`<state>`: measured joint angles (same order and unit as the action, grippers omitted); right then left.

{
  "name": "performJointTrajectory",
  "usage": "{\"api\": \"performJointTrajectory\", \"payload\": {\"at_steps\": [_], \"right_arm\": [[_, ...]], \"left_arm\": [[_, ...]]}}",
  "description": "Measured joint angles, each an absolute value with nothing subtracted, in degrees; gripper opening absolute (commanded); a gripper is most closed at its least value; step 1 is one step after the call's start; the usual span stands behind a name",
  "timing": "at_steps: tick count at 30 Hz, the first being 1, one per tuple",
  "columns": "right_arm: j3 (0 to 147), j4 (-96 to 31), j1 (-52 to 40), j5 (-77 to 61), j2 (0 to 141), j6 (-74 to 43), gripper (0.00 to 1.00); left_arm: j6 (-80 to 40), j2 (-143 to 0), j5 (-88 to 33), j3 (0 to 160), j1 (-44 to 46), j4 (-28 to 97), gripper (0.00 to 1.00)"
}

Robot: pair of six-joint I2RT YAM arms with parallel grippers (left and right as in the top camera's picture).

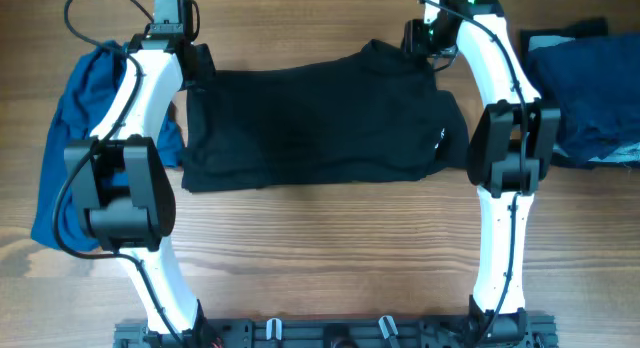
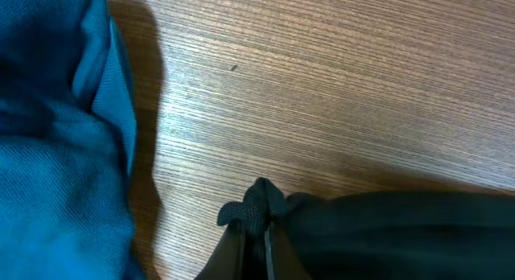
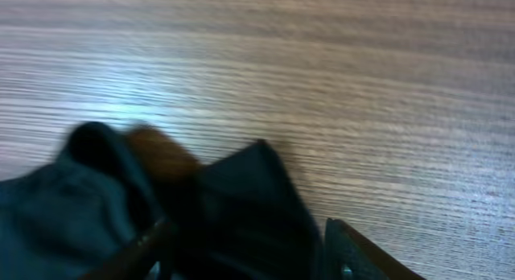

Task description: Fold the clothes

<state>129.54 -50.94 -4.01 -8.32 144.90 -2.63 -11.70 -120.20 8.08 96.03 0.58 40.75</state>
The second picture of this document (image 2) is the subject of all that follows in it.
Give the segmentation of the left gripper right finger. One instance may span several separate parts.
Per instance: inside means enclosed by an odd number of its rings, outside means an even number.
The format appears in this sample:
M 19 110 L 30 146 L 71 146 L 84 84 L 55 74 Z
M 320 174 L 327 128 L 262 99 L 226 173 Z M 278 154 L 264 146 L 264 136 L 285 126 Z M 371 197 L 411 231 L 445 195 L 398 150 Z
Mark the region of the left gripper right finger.
M 312 280 L 280 224 L 270 223 L 265 232 L 265 245 L 269 280 Z

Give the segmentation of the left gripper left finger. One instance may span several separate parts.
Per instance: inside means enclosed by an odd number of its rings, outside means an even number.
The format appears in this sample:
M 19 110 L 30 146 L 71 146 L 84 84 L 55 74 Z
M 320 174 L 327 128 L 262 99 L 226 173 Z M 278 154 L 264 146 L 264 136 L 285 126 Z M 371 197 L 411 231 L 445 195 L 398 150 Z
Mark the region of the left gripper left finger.
M 255 262 L 242 223 L 230 223 L 195 280 L 262 280 L 264 269 Z

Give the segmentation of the black polo shirt with logo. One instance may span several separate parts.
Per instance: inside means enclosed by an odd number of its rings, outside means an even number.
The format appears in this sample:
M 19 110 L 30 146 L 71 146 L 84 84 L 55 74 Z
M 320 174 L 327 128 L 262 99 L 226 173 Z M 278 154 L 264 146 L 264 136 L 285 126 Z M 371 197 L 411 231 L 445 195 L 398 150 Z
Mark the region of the black polo shirt with logo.
M 248 279 L 266 275 L 273 220 L 314 279 L 514 280 L 511 196 L 385 191 L 325 200 L 285 196 L 260 178 L 217 218 L 244 225 Z

